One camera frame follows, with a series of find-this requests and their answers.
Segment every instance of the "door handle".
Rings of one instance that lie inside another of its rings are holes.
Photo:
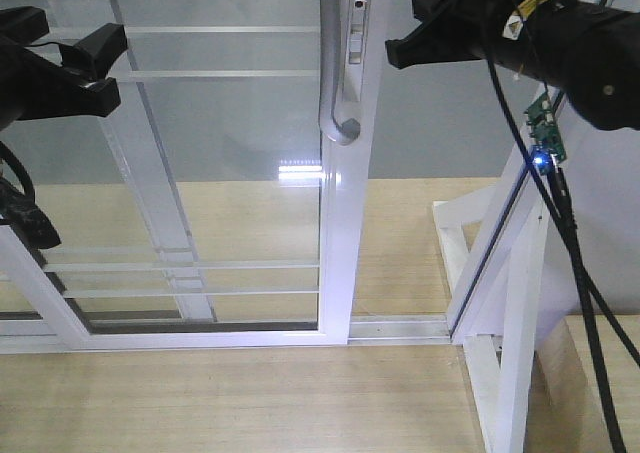
[[[346,64],[361,69],[365,44],[365,0],[356,2],[357,14],[349,11],[348,26],[343,29],[343,0],[320,0],[320,130],[340,145],[349,145],[360,136],[359,115],[354,115],[354,95],[345,100]],[[344,116],[338,120],[336,115]]]

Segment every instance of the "glass panel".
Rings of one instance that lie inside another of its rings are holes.
[[[265,270],[206,270],[210,288],[314,289],[318,287],[317,268],[274,268]]]
[[[36,311],[13,282],[0,273],[0,314],[4,316],[11,313],[25,314]]]
[[[140,70],[313,70],[320,61],[317,36],[317,32],[134,34],[130,47]]]
[[[219,321],[316,321],[317,294],[216,296]]]
[[[129,26],[317,26],[319,0],[118,0]]]
[[[319,164],[315,79],[150,83],[146,88],[178,181],[278,180],[284,164]],[[236,187],[244,188],[233,184],[228,193]]]
[[[208,283],[204,294],[268,293],[213,295],[220,321],[315,321],[317,268],[286,265],[317,263],[319,256],[318,0],[3,3],[19,5],[44,8],[52,28],[86,28],[87,33],[113,21],[115,8],[132,31],[128,58],[134,70],[247,71],[242,79],[152,80],[139,85],[139,91],[177,181],[200,261],[277,260],[284,266],[202,270]],[[229,30],[180,31],[183,27]],[[264,27],[267,32],[241,27]],[[55,47],[37,52],[55,61]],[[126,68],[127,59],[120,59],[114,71]],[[260,72],[265,70],[275,77],[264,77]],[[121,105],[125,111],[137,107],[126,100]],[[77,264],[78,271],[59,273],[69,301],[94,326],[182,321],[176,299],[167,296],[169,272],[82,271],[92,269],[87,263],[135,268],[136,263],[159,261],[143,213],[122,180],[97,119],[16,122],[3,134],[31,173],[37,203],[62,238],[62,246],[44,252],[50,268]],[[115,290],[115,296],[78,290]],[[135,294],[131,290],[144,294],[126,297]],[[303,293],[289,293],[300,290]],[[75,294],[99,297],[72,299]]]

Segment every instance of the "wooden floor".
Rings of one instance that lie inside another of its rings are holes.
[[[451,346],[0,357],[0,451],[476,453]]]
[[[433,221],[433,202],[457,198],[495,181],[369,180],[353,313],[446,311],[450,294]]]

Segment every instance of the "white wooden frame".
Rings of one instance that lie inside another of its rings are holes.
[[[570,157],[590,127],[571,108],[558,120]],[[434,205],[452,292],[447,319],[452,342],[464,347],[487,453],[523,451],[537,327],[549,321],[538,318],[549,214],[524,174],[514,148],[493,190]],[[469,251],[462,226],[479,219]]]
[[[0,349],[11,351],[114,350],[137,348],[211,348],[346,344],[355,290],[360,232],[368,165],[373,139],[384,40],[390,0],[370,0],[367,56],[361,97],[361,134],[343,147],[323,141],[323,179],[320,234],[320,294],[318,329],[233,333],[92,335],[75,315],[46,273],[38,266],[10,227],[0,227],[0,270],[22,290],[57,335],[0,337]],[[41,331],[41,324],[34,322]]]

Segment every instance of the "light wood surface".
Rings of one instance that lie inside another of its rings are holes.
[[[451,346],[0,357],[0,451],[477,453]]]
[[[640,347],[640,316],[623,315],[618,319],[634,344]],[[581,317],[570,316],[566,318],[566,323],[587,378],[591,397],[596,399],[596,406],[601,411],[600,402],[597,400],[598,389],[583,320]],[[607,362],[611,392],[625,444],[629,451],[640,451],[640,369],[604,318],[599,318],[598,326]]]
[[[450,294],[432,204],[494,182],[492,178],[369,180],[353,313],[446,311]]]
[[[620,316],[636,345],[640,317]],[[640,450],[640,371],[604,318],[599,318],[611,390],[628,451]],[[539,350],[553,409],[565,426],[566,451],[606,453],[609,444],[581,317],[560,322]]]

